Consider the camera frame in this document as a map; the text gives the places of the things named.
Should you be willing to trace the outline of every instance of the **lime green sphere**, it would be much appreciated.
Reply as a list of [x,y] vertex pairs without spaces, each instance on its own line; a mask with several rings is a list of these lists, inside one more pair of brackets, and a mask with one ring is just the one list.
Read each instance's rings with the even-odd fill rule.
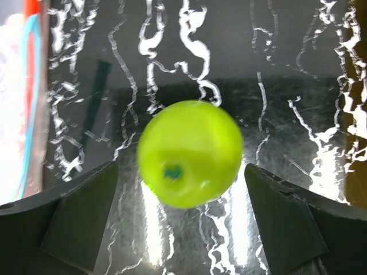
[[235,121],[210,103],[187,100],[160,111],[138,145],[145,184],[164,203],[188,209],[219,198],[236,179],[243,138]]

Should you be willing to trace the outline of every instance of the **round green object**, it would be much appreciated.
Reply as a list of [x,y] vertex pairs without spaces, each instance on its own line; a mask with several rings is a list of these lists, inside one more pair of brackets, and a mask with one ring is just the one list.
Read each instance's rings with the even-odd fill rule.
[[210,103],[187,100],[160,111],[138,145],[145,184],[164,203],[188,209],[219,198],[236,179],[243,138],[235,121]]

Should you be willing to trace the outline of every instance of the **plastic packaging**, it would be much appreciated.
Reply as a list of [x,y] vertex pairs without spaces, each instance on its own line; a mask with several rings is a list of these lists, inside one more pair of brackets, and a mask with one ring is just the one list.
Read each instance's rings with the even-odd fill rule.
[[42,5],[33,18],[38,22],[39,40],[35,24],[29,24],[23,13],[7,16],[0,26],[0,205],[42,190],[49,124],[45,58],[48,20],[46,3]]

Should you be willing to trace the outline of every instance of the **black marble surface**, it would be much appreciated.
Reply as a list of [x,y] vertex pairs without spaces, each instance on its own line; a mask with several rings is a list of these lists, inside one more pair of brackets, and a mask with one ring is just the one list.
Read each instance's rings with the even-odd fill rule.
[[[345,161],[361,161],[363,149],[345,150],[346,137],[367,132],[364,111],[346,104],[353,83],[343,59],[355,57],[355,81],[366,80],[353,52],[360,31],[353,5],[53,0],[51,7],[46,188],[112,159],[120,167],[94,274],[269,274],[247,163],[345,202]],[[160,109],[199,98],[241,127],[243,166],[219,200],[172,209],[139,178],[136,145]],[[347,132],[345,115],[354,119]]]

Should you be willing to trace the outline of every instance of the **teal spot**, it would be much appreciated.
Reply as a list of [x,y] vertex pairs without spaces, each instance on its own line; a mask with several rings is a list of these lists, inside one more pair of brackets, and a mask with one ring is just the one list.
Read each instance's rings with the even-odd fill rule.
[[179,179],[182,176],[181,169],[176,166],[174,169],[165,169],[165,178]]

